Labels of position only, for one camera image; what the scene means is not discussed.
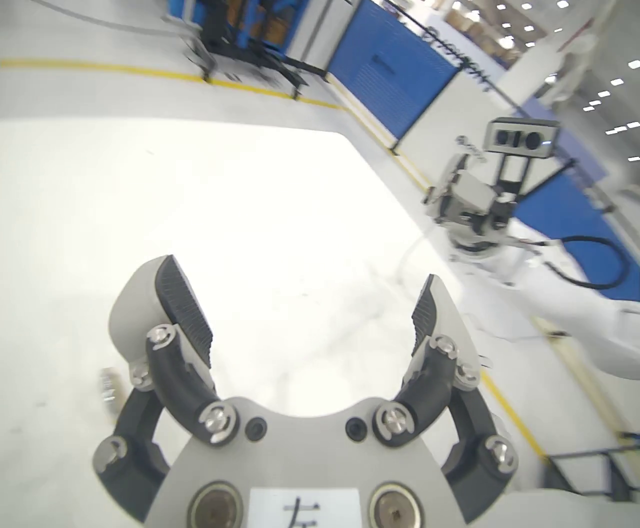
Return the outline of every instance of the black metal frame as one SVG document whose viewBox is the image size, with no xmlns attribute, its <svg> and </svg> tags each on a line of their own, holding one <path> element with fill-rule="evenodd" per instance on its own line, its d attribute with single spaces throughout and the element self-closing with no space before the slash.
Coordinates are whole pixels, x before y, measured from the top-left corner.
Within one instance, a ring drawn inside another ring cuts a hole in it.
<svg viewBox="0 0 640 528">
<path fill-rule="evenodd" d="M 616 453 L 624 453 L 629 451 L 640 451 L 640 445 L 616 447 L 613 449 L 600 449 L 598 451 L 583 451 L 576 453 L 549 455 L 546 459 L 547 467 L 545 468 L 544 487 L 554 490 L 564 490 L 576 495 L 583 495 L 584 497 L 607 496 L 613 502 L 633 502 L 633 493 L 640 492 L 640 488 L 633 487 L 627 481 L 624 473 L 619 468 L 614 458 L 611 456 Z M 608 462 L 607 465 L 609 467 L 609 489 L 602 491 L 579 492 L 566 478 L 556 461 L 569 458 L 587 458 L 592 456 L 604 456 L 606 458 Z"/>
<path fill-rule="evenodd" d="M 332 1 L 333 0 L 328 0 L 328 4 L 325 8 L 326 10 L 328 10 Z M 267 12 L 265 13 L 262 24 L 260 25 L 260 36 L 258 37 L 258 39 L 251 38 L 249 46 L 247 48 L 238 47 L 237 38 L 240 30 L 239 28 L 242 24 L 242 21 L 244 20 L 247 3 L 247 0 L 243 0 L 243 2 L 240 4 L 236 19 L 231 27 L 229 42 L 223 42 L 222 40 L 220 40 L 219 42 L 216 42 L 215 46 L 210 46 L 208 45 L 208 42 L 203 42 L 201 39 L 195 39 L 194 52 L 202 60 L 202 64 L 200 65 L 200 67 L 202 69 L 203 80 L 208 81 L 211 74 L 216 68 L 217 63 L 213 55 L 220 55 L 229 57 L 234 60 L 246 62 L 259 68 L 269 68 L 271 70 L 277 71 L 293 85 L 291 98 L 297 99 L 300 96 L 300 87 L 308 85 L 308 83 L 299 75 L 298 72 L 300 70 L 304 70 L 318 76 L 324 75 L 323 69 L 305 63 L 304 59 L 306 58 L 308 50 L 313 45 L 317 33 L 319 32 L 320 27 L 324 22 L 326 12 L 323 12 L 324 16 L 321 17 L 321 20 L 319 20 L 314 27 L 314 31 L 312 32 L 312 35 L 307 42 L 302 60 L 296 60 L 286 55 L 283 57 L 278 57 L 277 55 L 272 53 L 272 51 L 278 52 L 278 50 L 272 46 L 269 46 L 268 44 L 265 44 L 262 41 L 267 29 L 267 24 L 269 23 L 271 17 L 271 10 L 269 8 L 267 8 Z M 292 66 L 296 71 L 292 71 L 286 66 Z"/>
</svg>

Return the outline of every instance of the cable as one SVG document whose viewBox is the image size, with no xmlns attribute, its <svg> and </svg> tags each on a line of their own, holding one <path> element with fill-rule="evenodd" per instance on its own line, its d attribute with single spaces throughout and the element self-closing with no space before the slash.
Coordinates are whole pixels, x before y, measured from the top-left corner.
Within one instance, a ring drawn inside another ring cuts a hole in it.
<svg viewBox="0 0 640 528">
<path fill-rule="evenodd" d="M 409 257 L 411 257 L 412 253 L 420 245 L 420 243 L 429 238 L 429 235 L 431 234 L 431 231 L 433 231 L 434 227 L 436 227 L 436 224 L 432 223 L 425 231 L 422 232 L 422 235 L 419 238 L 417 238 L 413 242 L 413 244 L 409 246 L 409 248 L 404 252 L 403 256 L 400 258 L 400 261 L 398 262 L 398 267 L 396 268 L 396 283 L 402 286 L 403 288 L 404 288 L 404 280 L 402 279 L 402 272 L 403 272 L 404 265 L 406 264 L 406 261 L 409 260 Z"/>
<path fill-rule="evenodd" d="M 631 269 L 631 265 L 627 256 L 623 253 L 623 251 L 616 246 L 611 240 L 602 237 L 591 237 L 586 235 L 575 235 L 570 237 L 564 237 L 557 239 L 562 242 L 562 244 L 566 244 L 568 242 L 593 242 L 596 244 L 602 244 L 604 246 L 610 247 L 613 252 L 618 256 L 620 263 L 622 265 L 622 269 L 620 270 L 620 274 L 617 279 L 612 282 L 606 284 L 594 284 L 593 282 L 585 282 L 582 280 L 577 280 L 574 278 L 565 275 L 562 271 L 560 271 L 557 267 L 555 267 L 551 262 L 544 262 L 544 265 L 548 267 L 551 271 L 553 271 L 558 277 L 570 282 L 571 284 L 575 284 L 576 286 L 580 286 L 581 288 L 589 288 L 592 290 L 609 290 L 611 288 L 615 288 L 616 286 L 620 286 L 628 277 L 629 271 Z M 545 240 L 542 242 L 530 242 L 530 241 L 521 241 L 532 246 L 551 246 L 555 240 Z"/>
<path fill-rule="evenodd" d="M 520 341 L 533 341 L 538 339 L 544 339 L 543 335 L 524 335 L 522 337 L 513 337 L 513 338 L 503 337 L 501 335 L 496 335 L 493 332 L 489 332 L 487 329 L 483 328 L 483 326 L 480 324 L 480 320 L 477 318 L 475 314 L 465 313 L 465 314 L 462 314 L 462 316 L 469 319 L 471 323 L 475 326 L 476 330 L 479 330 L 480 332 L 483 332 L 495 339 L 500 339 L 502 341 L 507 341 L 509 343 L 519 343 Z"/>
<path fill-rule="evenodd" d="M 95 24 L 96 26 L 115 29 L 117 31 L 126 31 L 128 33 L 136 33 L 138 35 L 147 35 L 147 36 L 191 36 L 191 33 L 176 33 L 174 31 L 167 31 L 165 29 L 138 28 L 136 26 L 128 26 L 127 24 L 117 24 L 116 22 L 108 22 L 106 20 L 96 19 L 94 17 L 88 17 L 86 15 L 81 15 L 80 13 L 76 13 L 75 11 L 65 9 L 64 7 L 56 6 L 55 4 L 51 4 L 46 0 L 31 0 L 31 2 L 34 2 L 35 4 L 38 4 L 42 7 L 46 7 L 53 11 L 56 11 L 62 15 L 66 15 L 67 17 L 81 20 L 83 22 L 89 22 L 90 24 Z"/>
</svg>

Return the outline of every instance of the camera lens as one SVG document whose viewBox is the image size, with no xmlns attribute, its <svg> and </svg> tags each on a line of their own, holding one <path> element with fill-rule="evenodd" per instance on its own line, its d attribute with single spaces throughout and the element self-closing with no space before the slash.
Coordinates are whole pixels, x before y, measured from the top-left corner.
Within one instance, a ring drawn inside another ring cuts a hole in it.
<svg viewBox="0 0 640 528">
<path fill-rule="evenodd" d="M 527 136 L 525 145 L 529 150 L 536 150 L 542 143 L 542 136 L 537 132 L 532 132 Z"/>
<path fill-rule="evenodd" d="M 506 145 L 507 141 L 509 141 L 509 133 L 506 130 L 498 130 L 495 135 L 495 144 Z"/>
<path fill-rule="evenodd" d="M 235 488 L 226 483 L 206 486 L 191 503 L 189 528 L 239 528 L 242 501 Z"/>
<path fill-rule="evenodd" d="M 511 142 L 511 146 L 513 148 L 517 148 L 520 145 L 520 139 L 522 138 L 522 132 L 517 131 L 514 135 L 513 135 L 513 141 Z"/>
</svg>

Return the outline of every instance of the black cable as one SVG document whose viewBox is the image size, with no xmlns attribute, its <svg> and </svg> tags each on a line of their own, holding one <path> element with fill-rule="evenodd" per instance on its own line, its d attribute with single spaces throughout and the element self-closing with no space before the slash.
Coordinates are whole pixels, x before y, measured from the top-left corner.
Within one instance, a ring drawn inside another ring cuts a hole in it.
<svg viewBox="0 0 640 528">
<path fill-rule="evenodd" d="M 75 11 L 65 9 L 64 7 L 56 6 L 55 4 L 51 4 L 46 0 L 31 0 L 31 2 L 34 2 L 35 4 L 38 4 L 42 7 L 46 7 L 53 11 L 56 11 L 62 15 L 66 15 L 67 17 L 72 17 L 73 19 L 81 20 L 83 22 L 89 22 L 90 24 L 95 24 L 96 26 L 115 29 L 117 31 L 126 31 L 128 33 L 136 33 L 138 35 L 148 35 L 148 36 L 191 36 L 191 33 L 176 33 L 174 31 L 167 31 L 165 29 L 138 28 L 136 26 L 128 26 L 127 24 L 117 24 L 116 22 L 108 22 L 106 20 L 96 19 L 94 17 L 88 17 L 86 15 L 81 15 L 80 13 L 76 13 Z"/>
<path fill-rule="evenodd" d="M 620 263 L 622 265 L 622 269 L 620 270 L 620 274 L 617 279 L 612 282 L 606 284 L 594 284 L 592 282 L 585 282 L 582 280 L 577 280 L 565 275 L 562 271 L 560 271 L 557 267 L 555 267 L 551 262 L 544 262 L 544 265 L 548 267 L 551 271 L 553 271 L 557 276 L 570 282 L 571 284 L 575 284 L 576 286 L 580 286 L 581 288 L 589 288 L 592 290 L 609 290 L 611 288 L 615 288 L 616 286 L 620 286 L 628 277 L 629 271 L 631 269 L 631 264 L 627 256 L 623 253 L 623 251 L 616 246 L 611 240 L 602 237 L 591 237 L 586 235 L 574 235 L 570 237 L 564 237 L 558 239 L 562 244 L 566 244 L 569 242 L 593 242 L 596 244 L 602 244 L 604 246 L 610 247 L 613 252 L 618 256 Z M 532 246 L 550 246 L 554 241 L 542 241 L 542 242 L 529 242 Z"/>
</svg>

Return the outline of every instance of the silver screw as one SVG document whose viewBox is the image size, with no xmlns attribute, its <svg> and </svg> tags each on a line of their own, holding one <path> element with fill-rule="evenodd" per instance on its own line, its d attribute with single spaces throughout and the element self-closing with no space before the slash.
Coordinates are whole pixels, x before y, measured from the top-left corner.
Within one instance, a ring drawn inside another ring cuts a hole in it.
<svg viewBox="0 0 640 528">
<path fill-rule="evenodd" d="M 406 431 L 406 415 L 398 408 L 387 411 L 382 421 L 393 435 L 400 435 Z"/>
<path fill-rule="evenodd" d="M 453 340 L 446 335 L 439 335 L 436 337 L 436 347 L 440 352 L 446 354 L 449 359 L 455 359 L 458 357 L 458 348 Z"/>
<path fill-rule="evenodd" d="M 171 334 L 164 326 L 156 326 L 155 328 L 152 328 L 147 335 L 151 342 L 156 345 L 166 343 L 171 337 Z"/>
<path fill-rule="evenodd" d="M 210 433 L 220 433 L 227 428 L 228 420 L 222 407 L 213 408 L 204 419 L 205 429 Z"/>
<path fill-rule="evenodd" d="M 498 471 L 508 475 L 513 473 L 518 467 L 518 456 L 511 444 L 499 435 L 487 438 L 484 446 L 489 450 L 496 464 Z"/>
<path fill-rule="evenodd" d="M 131 383 L 134 387 L 142 387 L 149 379 L 149 366 L 144 363 L 131 369 Z"/>
<path fill-rule="evenodd" d="M 468 363 L 458 365 L 458 375 L 466 381 L 476 381 L 478 379 L 478 373 Z"/>
<path fill-rule="evenodd" d="M 93 454 L 93 468 L 104 473 L 108 466 L 127 454 L 127 442 L 121 436 L 110 436 L 103 440 Z"/>
</svg>

